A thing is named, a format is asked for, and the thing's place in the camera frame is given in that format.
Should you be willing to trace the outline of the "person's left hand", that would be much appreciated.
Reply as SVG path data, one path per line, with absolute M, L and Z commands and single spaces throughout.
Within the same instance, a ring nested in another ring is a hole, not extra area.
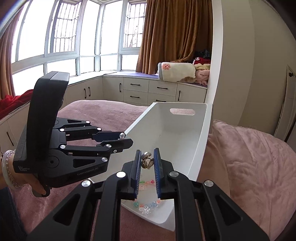
M 11 190 L 18 191 L 29 184 L 34 191 L 45 195 L 46 190 L 33 174 L 22 174 L 14 171 L 14 155 L 15 151 L 8 150 L 1 158 L 1 189 L 8 187 Z

